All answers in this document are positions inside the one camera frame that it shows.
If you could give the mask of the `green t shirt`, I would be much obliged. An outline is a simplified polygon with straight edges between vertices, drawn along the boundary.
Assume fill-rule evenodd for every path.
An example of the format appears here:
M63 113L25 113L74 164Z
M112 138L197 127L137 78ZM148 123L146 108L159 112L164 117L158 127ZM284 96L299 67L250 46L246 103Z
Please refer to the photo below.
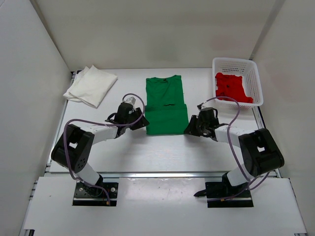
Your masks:
M182 77L147 78L146 95L147 135L182 135L189 123Z

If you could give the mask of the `red t shirt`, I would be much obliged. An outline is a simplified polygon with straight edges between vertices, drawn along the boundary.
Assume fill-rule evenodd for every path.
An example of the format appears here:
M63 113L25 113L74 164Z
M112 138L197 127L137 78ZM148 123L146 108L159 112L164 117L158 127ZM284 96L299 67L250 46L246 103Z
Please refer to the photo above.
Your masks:
M242 76L226 75L219 72L215 78L217 81L216 96L220 96L220 100L253 103L253 99L245 94Z

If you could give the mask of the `white t shirt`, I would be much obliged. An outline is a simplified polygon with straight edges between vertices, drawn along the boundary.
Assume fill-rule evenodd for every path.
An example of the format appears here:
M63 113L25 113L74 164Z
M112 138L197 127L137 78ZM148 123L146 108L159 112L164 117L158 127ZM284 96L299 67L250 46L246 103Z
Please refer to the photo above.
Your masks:
M76 79L63 97L69 101L82 102L98 108L107 92L117 81L118 76L96 68L85 67L77 74Z

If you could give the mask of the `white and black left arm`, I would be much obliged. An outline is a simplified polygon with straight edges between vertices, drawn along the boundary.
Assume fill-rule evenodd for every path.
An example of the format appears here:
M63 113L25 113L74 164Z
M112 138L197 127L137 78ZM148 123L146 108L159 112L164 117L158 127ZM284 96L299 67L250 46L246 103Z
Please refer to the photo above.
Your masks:
M91 196L101 195L104 191L103 178L88 164L92 146L117 139L127 129L133 131L148 126L144 112L142 98L128 93L123 96L118 110L104 122L78 118L69 120L51 152L51 159L68 169L71 177L82 182Z

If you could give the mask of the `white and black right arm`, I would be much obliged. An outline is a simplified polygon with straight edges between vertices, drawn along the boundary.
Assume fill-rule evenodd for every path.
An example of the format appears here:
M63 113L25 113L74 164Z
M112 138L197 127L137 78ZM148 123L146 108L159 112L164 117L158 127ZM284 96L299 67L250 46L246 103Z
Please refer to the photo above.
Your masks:
M221 191L229 197L240 186L284 165L284 157L268 129L244 130L220 123L218 111L212 107L202 108L199 115L191 116L184 133L227 143L232 154L235 154L234 147L241 149L243 164L236 159L238 167L222 177Z

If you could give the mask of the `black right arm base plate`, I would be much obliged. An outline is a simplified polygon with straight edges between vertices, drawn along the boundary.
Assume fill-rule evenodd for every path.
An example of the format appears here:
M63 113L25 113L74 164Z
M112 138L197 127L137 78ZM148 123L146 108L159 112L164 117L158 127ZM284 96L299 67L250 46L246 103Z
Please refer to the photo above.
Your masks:
M208 208L253 207L248 184L228 187L223 182L206 182L205 189L194 194L196 198L206 197Z

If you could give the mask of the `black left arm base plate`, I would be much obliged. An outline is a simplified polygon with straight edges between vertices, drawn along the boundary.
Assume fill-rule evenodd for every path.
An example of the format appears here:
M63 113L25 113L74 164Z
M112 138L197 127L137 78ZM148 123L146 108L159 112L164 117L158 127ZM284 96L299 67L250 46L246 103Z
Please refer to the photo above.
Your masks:
M93 207L115 207L118 197L118 182L103 182L103 188L107 191L107 195L99 188L91 188L81 182L77 182L73 194L73 206L93 206Z

